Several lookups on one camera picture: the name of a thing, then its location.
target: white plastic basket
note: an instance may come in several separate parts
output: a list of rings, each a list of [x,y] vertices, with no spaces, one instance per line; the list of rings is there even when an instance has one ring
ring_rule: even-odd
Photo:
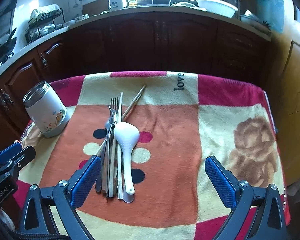
[[[208,12],[232,18],[238,11],[236,6],[221,0],[197,0],[200,8],[205,8]]]

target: metal bolt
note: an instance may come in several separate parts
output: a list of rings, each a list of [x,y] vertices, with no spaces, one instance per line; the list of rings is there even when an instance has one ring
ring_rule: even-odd
[[[31,187],[30,187],[30,190],[31,191],[34,191],[34,190],[36,190],[37,189],[37,185],[31,185]]]
[[[242,180],[242,181],[240,181],[240,185],[242,187],[247,187],[249,185],[249,183],[246,180]]]
[[[270,188],[273,190],[277,190],[278,187],[276,184],[270,184]]]
[[[67,181],[66,180],[59,181],[59,186],[60,187],[64,187],[65,185],[67,185]]]

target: polka dot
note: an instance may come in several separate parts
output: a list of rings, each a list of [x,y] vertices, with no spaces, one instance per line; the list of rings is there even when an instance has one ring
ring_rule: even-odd
[[[132,151],[131,160],[134,163],[145,163],[150,159],[150,152],[144,148],[136,148]]]
[[[96,139],[103,139],[107,135],[106,129],[97,129],[93,132],[93,137]]]
[[[140,132],[140,137],[139,137],[138,142],[141,142],[141,143],[151,142],[152,137],[153,136],[150,132]]]
[[[98,143],[87,143],[83,148],[83,152],[87,155],[94,155],[99,148],[100,145]]]
[[[87,161],[88,161],[88,160],[84,160],[84,161],[80,162],[80,164],[79,164],[79,169],[82,169],[83,166],[87,163]]]
[[[132,182],[133,184],[138,184],[143,182],[145,179],[145,173],[140,169],[132,169],[131,170]]]

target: tablecloth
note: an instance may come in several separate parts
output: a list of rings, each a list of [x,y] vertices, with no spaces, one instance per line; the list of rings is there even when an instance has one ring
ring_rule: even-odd
[[[110,98],[122,91],[125,109],[144,84],[144,95],[127,119],[140,131],[132,154],[134,201],[106,200],[93,187],[77,210],[95,239],[212,239],[230,210],[204,171],[210,155],[252,186],[275,183],[289,223],[264,91],[249,83],[176,72],[102,73],[51,83],[72,116],[59,136],[37,139],[35,160],[20,172],[19,205],[31,184],[54,186],[81,168],[105,137]],[[244,238],[254,211],[237,239]]]

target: jar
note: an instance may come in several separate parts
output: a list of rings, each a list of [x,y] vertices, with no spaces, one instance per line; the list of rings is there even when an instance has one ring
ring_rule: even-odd
[[[23,104],[34,124],[47,138],[60,134],[69,121],[66,107],[45,81],[26,93]]]

